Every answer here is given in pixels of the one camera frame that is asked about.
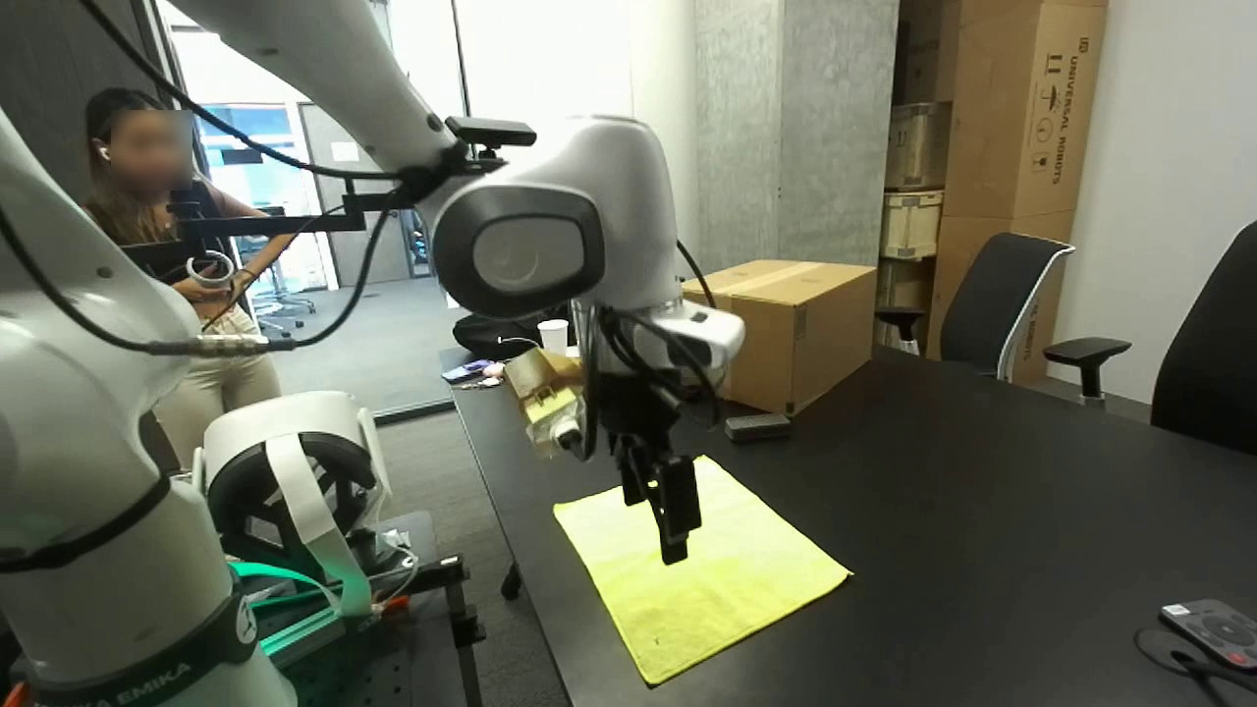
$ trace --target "chair backrest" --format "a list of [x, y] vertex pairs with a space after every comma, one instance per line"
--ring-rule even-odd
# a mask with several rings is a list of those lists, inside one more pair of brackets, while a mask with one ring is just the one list
[[1070, 255], [1065, 242], [1001, 232], [987, 239], [942, 322], [942, 363], [970, 363], [1015, 382], [1032, 301]]
[[1257, 450], [1257, 222], [1230, 242], [1180, 325], [1151, 424]]

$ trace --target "black tabletop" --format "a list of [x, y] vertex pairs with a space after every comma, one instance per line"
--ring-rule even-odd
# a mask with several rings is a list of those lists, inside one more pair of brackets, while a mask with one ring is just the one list
[[1167, 600], [1257, 609], [1251, 455], [879, 355], [792, 438], [701, 449], [857, 581], [644, 686], [550, 513], [613, 469], [541, 462], [506, 394], [457, 406], [572, 703], [1189, 707], [1132, 635]]

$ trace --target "yellow cloth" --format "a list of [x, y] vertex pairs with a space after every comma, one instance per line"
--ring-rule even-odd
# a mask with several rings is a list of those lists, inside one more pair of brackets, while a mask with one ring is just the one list
[[677, 565], [659, 562], [647, 504], [625, 505], [620, 488], [554, 504], [644, 682], [688, 673], [850, 576], [716, 459], [695, 459], [695, 482], [705, 526]]

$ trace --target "black office chair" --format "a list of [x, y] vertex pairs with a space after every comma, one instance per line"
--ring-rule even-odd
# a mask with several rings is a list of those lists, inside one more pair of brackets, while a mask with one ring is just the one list
[[1257, 222], [1230, 242], [1180, 325], [1151, 424], [1257, 455]]
[[[987, 239], [964, 287], [952, 298], [942, 322], [942, 363], [970, 363], [999, 382], [1015, 382], [1019, 349], [1028, 328], [1042, 287], [1065, 262], [1073, 247], [1032, 236], [1001, 232]], [[901, 339], [914, 339], [922, 310], [879, 310], [879, 322], [892, 322]], [[1046, 349], [1049, 363], [1080, 370], [1080, 394], [1087, 406], [1104, 406], [1100, 364], [1132, 343], [1117, 339], [1073, 339]]]

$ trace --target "black table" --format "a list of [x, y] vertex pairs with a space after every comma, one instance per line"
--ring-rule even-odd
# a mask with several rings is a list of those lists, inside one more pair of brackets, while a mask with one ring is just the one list
[[711, 450], [857, 581], [644, 686], [550, 513], [613, 469], [536, 459], [506, 394], [457, 406], [572, 703], [1189, 707], [1134, 627], [1188, 597], [1257, 609], [1251, 455], [879, 355], [792, 438]]

